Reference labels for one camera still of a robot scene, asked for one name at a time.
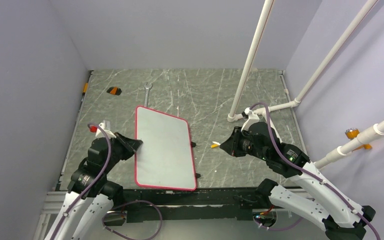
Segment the whiteboard with red frame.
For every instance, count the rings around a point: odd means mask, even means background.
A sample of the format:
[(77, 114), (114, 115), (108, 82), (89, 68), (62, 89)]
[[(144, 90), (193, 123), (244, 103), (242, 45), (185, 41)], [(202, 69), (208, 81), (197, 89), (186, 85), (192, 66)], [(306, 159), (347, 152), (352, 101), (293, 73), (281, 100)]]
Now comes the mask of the whiteboard with red frame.
[(139, 187), (197, 189), (190, 127), (185, 119), (138, 106), (135, 138), (143, 142), (134, 158), (134, 181)]

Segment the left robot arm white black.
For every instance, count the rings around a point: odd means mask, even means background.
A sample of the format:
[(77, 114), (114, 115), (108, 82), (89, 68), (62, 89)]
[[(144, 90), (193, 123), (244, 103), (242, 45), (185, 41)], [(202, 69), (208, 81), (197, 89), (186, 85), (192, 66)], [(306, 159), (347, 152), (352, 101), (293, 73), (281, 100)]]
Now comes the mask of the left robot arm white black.
[(120, 133), (99, 133), (87, 156), (72, 174), (62, 207), (45, 239), (83, 240), (89, 227), (124, 203), (123, 187), (107, 179), (119, 162), (131, 158), (143, 144)]

